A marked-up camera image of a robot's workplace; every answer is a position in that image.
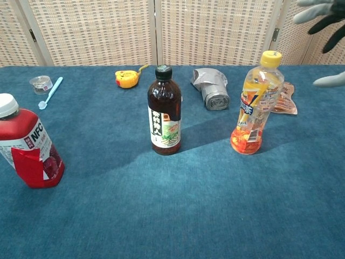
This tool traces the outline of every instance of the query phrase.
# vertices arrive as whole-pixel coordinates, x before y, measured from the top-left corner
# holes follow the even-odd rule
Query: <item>gray glove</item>
[[[317,16],[327,15],[317,22],[309,31],[315,34],[330,24],[338,23],[345,19],[345,0],[298,0],[298,6],[312,6],[294,16],[293,22],[301,24],[315,19]],[[325,44],[322,52],[327,53],[345,36],[345,25],[338,29]],[[345,85],[345,72],[335,76],[323,77],[314,82],[321,87],[335,87]]]

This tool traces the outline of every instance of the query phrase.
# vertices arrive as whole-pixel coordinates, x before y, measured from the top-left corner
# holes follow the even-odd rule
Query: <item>woven panel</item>
[[[293,17],[304,10],[293,0],[290,4],[284,26],[280,30],[280,38],[276,50],[282,53],[282,65],[299,65],[308,49],[311,36],[308,30],[311,22],[294,24]]]
[[[164,63],[257,64],[273,4],[267,0],[162,0]]]
[[[148,1],[29,2],[55,65],[152,63]]]
[[[323,54],[322,49],[333,33],[344,25],[344,22],[333,24],[321,32],[317,33],[313,38],[313,44],[306,56],[306,64],[339,64],[345,65],[345,38],[328,53]]]
[[[10,1],[0,1],[0,66],[38,65]]]

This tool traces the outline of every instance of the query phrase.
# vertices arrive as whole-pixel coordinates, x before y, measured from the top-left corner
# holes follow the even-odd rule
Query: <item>brown glass bottle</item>
[[[181,146],[181,91],[171,79],[170,66],[158,66],[155,73],[156,80],[147,92],[152,148],[171,155]]]

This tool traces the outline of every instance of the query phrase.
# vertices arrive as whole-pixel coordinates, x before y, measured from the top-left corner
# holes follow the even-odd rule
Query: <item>black glove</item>
[[[317,22],[308,31],[310,35],[318,33],[327,26],[338,23],[345,19],[345,0],[298,0],[299,6],[315,5],[299,14],[295,15],[294,22],[296,24],[311,21],[319,15],[327,15],[325,18]],[[345,36],[345,25],[338,29],[323,47],[322,53],[327,53],[335,47],[335,45]]]

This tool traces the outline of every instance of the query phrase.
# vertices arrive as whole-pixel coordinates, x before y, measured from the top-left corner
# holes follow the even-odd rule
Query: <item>orange liquid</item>
[[[250,131],[241,131],[237,128],[231,133],[230,144],[240,154],[251,155],[259,150],[262,139],[262,131],[259,131],[256,142],[248,142]]]

